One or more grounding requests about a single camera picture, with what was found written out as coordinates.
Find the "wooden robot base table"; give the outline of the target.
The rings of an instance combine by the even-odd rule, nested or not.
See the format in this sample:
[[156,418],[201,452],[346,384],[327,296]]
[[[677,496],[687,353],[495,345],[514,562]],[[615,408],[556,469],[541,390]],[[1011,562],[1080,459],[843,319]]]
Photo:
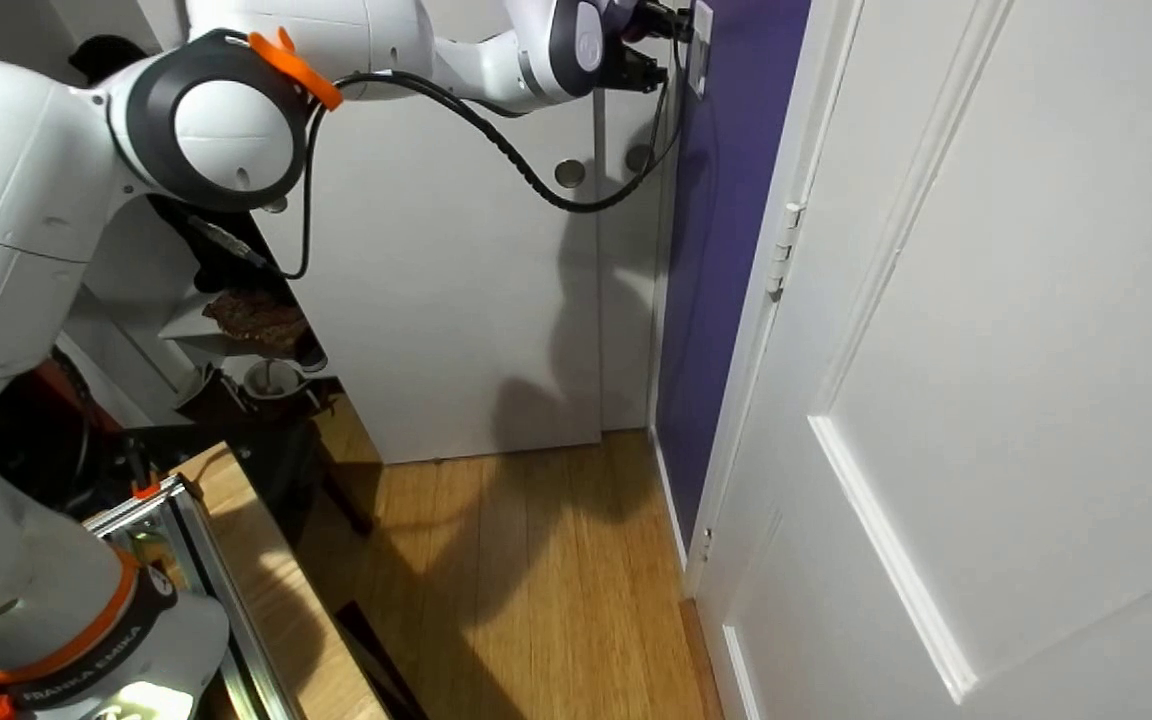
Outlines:
[[227,608],[227,657],[201,720],[390,720],[227,445],[178,465],[156,496],[127,496],[90,529],[161,535],[182,575]]

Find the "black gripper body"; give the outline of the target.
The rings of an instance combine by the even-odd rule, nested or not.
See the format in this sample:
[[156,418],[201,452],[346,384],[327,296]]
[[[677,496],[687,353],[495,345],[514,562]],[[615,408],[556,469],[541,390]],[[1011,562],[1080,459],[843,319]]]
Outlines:
[[656,92],[670,73],[644,52],[644,39],[687,39],[691,14],[670,0],[602,0],[605,59],[602,90]]

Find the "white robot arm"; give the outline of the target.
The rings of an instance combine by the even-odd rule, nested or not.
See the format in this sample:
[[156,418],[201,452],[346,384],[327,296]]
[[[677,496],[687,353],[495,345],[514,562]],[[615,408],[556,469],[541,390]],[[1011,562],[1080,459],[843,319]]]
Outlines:
[[[183,0],[192,33],[94,90],[0,59],[0,392],[68,319],[136,200],[247,212],[314,178],[326,111],[398,83],[488,130],[595,90],[664,83],[664,0],[502,0],[509,29],[445,39],[423,0]],[[0,720],[192,720],[224,664],[222,599],[0,477]]]

